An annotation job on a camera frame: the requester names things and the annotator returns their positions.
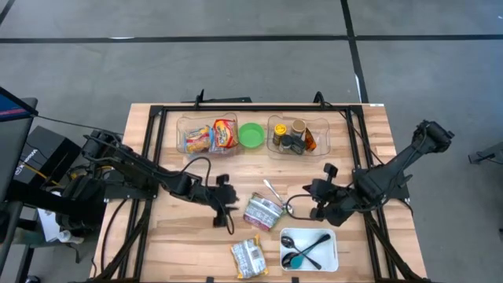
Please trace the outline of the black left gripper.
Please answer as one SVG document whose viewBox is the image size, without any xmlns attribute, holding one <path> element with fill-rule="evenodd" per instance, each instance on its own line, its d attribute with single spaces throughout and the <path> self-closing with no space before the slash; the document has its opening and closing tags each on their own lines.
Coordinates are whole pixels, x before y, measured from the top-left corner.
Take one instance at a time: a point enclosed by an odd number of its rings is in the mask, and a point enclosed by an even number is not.
<svg viewBox="0 0 503 283">
<path fill-rule="evenodd" d="M 208 187 L 195 183 L 191 192 L 191 201 L 197 204 L 205 205 L 217 212 L 213 218 L 213 227 L 228 227 L 233 224 L 232 211 L 237 211 L 237 207 L 227 207 L 221 201 L 238 201 L 237 192 L 229 183 L 228 174 L 219 175 L 216 178 L 216 195 Z"/>
</svg>

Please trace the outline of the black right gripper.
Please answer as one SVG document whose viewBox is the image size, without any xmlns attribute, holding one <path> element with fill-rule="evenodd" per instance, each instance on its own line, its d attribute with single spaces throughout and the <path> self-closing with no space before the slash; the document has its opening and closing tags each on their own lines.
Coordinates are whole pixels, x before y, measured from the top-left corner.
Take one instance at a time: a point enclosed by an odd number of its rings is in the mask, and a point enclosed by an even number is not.
<svg viewBox="0 0 503 283">
<path fill-rule="evenodd" d="M 309 192 L 312 201 L 316 203 L 316 207 L 310 211 L 310 218 L 317 221 L 323 221 L 325 215 L 343 214 L 347 211 L 345 207 L 347 188 L 332 184 L 338 168 L 331 163 L 326 163 L 323 171 L 326 173 L 325 178 L 314 178 L 311 184 L 303 186 L 303 189 Z"/>
</svg>

